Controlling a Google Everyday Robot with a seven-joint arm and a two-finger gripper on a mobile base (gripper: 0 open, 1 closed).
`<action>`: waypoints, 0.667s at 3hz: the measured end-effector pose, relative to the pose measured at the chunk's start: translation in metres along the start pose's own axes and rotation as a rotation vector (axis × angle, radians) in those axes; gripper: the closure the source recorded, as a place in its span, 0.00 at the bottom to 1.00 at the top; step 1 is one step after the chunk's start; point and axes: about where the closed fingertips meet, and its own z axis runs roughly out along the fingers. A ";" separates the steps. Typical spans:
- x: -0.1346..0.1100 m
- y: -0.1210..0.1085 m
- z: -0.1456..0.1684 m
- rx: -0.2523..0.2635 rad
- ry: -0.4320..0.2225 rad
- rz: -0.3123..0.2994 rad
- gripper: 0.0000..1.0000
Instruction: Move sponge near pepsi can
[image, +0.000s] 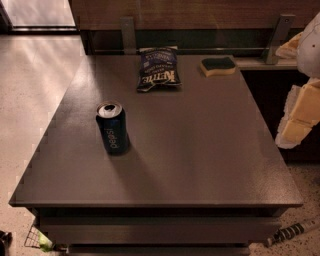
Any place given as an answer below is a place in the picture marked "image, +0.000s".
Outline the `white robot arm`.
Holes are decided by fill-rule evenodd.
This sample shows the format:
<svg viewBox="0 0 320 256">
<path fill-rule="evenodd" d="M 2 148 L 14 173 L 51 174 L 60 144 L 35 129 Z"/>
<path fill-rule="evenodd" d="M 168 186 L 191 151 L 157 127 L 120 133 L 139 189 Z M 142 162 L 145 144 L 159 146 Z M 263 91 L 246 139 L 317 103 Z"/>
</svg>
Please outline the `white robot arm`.
<svg viewBox="0 0 320 256">
<path fill-rule="evenodd" d="M 293 85 L 287 95 L 275 143 L 292 149 L 320 122 L 320 13 L 304 31 L 281 45 L 276 55 L 297 60 L 297 68 L 309 80 L 302 87 Z"/>
</svg>

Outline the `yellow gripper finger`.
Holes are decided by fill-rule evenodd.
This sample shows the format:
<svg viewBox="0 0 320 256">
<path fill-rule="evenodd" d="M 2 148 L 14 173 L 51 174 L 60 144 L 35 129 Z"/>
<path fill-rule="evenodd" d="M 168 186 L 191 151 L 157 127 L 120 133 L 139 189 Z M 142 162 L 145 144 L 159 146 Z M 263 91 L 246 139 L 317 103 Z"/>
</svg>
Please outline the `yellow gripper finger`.
<svg viewBox="0 0 320 256">
<path fill-rule="evenodd" d="M 282 136 L 291 143 L 300 144 L 319 122 L 320 80 L 313 79 L 304 84 L 299 90 Z"/>
<path fill-rule="evenodd" d="M 293 36 L 289 41 L 282 44 L 277 50 L 275 55 L 282 59 L 294 59 L 297 56 L 297 49 L 299 46 L 302 32 Z"/>
</svg>

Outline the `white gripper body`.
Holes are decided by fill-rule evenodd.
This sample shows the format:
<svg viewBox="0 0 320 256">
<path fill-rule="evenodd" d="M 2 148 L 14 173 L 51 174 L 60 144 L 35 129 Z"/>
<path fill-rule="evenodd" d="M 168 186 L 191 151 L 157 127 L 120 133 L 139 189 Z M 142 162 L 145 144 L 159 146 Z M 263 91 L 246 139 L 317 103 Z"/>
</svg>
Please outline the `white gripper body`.
<svg viewBox="0 0 320 256">
<path fill-rule="evenodd" d="M 290 119 L 290 114 L 295 107 L 299 92 L 300 87 L 293 85 L 285 101 L 284 116 L 280 120 L 275 138 L 276 145 L 282 149 L 292 149 L 301 143 L 302 126 Z"/>
</svg>

